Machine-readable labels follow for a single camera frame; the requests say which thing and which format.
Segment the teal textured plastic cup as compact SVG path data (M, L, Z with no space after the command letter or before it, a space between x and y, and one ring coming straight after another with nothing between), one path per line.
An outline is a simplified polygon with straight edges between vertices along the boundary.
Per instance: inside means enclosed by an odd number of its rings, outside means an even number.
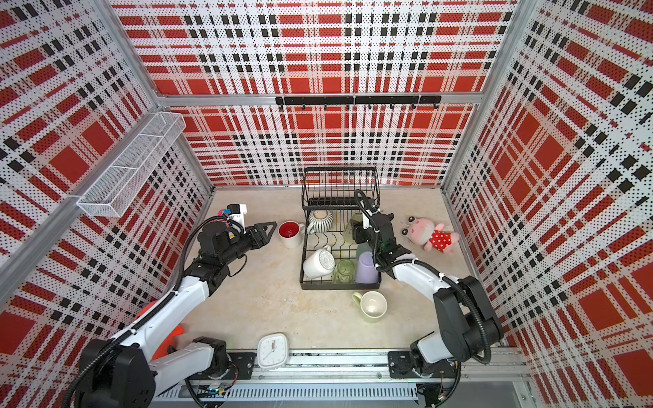
M360 243L360 244L357 245L355 257L357 259L359 259L360 256L362 256L363 253L370 253L371 251L372 251L372 248L370 247L370 245L368 243L366 243L366 242Z

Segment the tall green glass cup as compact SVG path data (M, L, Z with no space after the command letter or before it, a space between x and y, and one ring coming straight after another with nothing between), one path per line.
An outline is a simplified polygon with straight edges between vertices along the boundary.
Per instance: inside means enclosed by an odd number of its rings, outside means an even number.
M350 220L346 223L345 230L343 232L343 238L345 240L346 245L355 245L355 238L354 238L354 227L357 224L360 224L362 222L363 215L360 212L354 212Z

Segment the lilac plastic cup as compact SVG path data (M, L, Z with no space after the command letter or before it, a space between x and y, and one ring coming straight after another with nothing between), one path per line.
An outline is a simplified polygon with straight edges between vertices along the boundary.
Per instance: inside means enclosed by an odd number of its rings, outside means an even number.
M372 252L364 252L357 259L355 281L366 285L379 282L379 272L376 269Z

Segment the green transparent glass mug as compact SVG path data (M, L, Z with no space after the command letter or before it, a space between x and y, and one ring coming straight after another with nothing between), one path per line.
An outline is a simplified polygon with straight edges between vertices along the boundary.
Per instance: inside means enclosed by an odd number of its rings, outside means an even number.
M333 272L333 283L349 285L355 282L355 263L351 259L340 259Z

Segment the ribbed grey-green cup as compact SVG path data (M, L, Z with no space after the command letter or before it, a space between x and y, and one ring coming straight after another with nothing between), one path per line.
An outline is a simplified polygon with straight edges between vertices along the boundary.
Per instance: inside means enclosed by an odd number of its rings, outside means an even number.
M315 210L309 213L307 233L309 235L324 234L333 225L333 213L328 210Z

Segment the white ceramic mug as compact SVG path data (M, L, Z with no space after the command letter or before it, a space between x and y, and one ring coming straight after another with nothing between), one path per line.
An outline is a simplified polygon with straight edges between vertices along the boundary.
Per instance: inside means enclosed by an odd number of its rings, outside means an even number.
M314 251L303 263L304 277L311 280L330 275L335 268L336 260L330 246Z

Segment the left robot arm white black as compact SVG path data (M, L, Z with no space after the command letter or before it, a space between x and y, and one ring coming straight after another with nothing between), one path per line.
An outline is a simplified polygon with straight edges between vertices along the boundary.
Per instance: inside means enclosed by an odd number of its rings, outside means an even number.
M270 243L277 223L245 227L225 215L210 217L190 233L200 252L190 267L180 265L175 284L151 308L107 340L93 340L83 350L78 375L64 393L64 407L147 407L161 393L191 376L229 368L225 345L199 341L161 359L154 357L172 331L229 277L229 265L248 251Z

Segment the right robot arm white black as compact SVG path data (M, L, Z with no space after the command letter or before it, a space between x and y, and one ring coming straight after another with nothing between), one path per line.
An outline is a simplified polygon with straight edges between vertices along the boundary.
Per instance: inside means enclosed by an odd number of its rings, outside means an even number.
M504 332L481 283L471 275L445 275L401 246L391 214L368 210L362 214L354 238L371 246L375 269L413 287L435 307L438 330L411 344L413 370L426 376L446 360L489 364L491 347L503 339Z

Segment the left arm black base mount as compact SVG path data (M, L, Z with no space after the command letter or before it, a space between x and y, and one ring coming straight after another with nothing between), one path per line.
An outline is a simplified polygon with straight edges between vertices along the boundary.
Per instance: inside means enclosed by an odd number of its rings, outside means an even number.
M191 376L190 379L193 381L214 380L232 382L238 377L238 381L250 380L253 374L256 353L231 351L228 353L228 356L230 360L226 372L222 374L209 373L208 371L199 372Z

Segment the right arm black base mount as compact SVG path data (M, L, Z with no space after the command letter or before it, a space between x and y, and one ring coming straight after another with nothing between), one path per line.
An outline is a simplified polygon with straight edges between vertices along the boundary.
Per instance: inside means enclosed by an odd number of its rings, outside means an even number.
M441 381L453 380L458 374L456 361L441 360L434 364L418 365L410 351L390 351L387 356L392 379Z

